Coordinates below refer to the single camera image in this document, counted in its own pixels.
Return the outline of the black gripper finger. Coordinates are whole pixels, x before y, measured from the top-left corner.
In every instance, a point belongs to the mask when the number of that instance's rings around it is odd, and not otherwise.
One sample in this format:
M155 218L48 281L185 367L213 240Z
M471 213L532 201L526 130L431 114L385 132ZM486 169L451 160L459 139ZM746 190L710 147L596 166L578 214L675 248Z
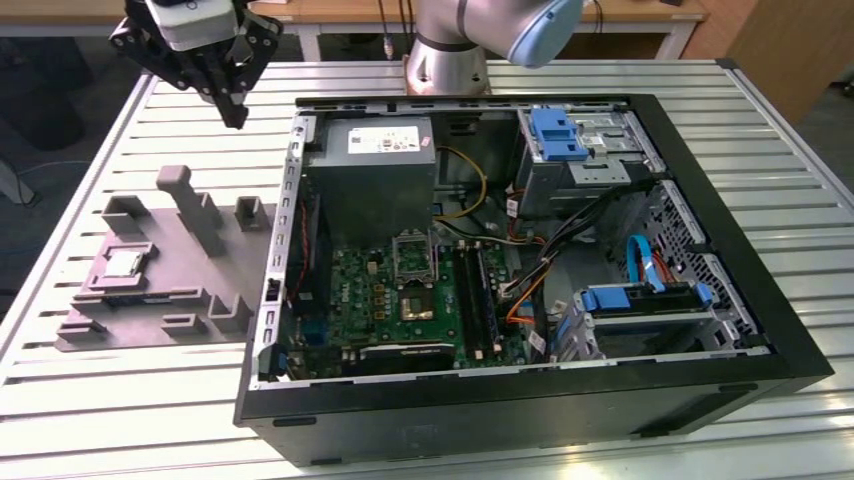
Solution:
M229 73L229 127L241 128L248 115L244 98L255 88L273 53L277 49L283 24L272 17L253 13L249 9L236 10L237 34L236 43L245 43L245 55L233 61Z
M161 80L179 90L195 89L211 103L224 125L229 127L229 80L227 76L228 52L232 40L215 42L188 51L172 50L149 17L128 14L113 31L109 42Z

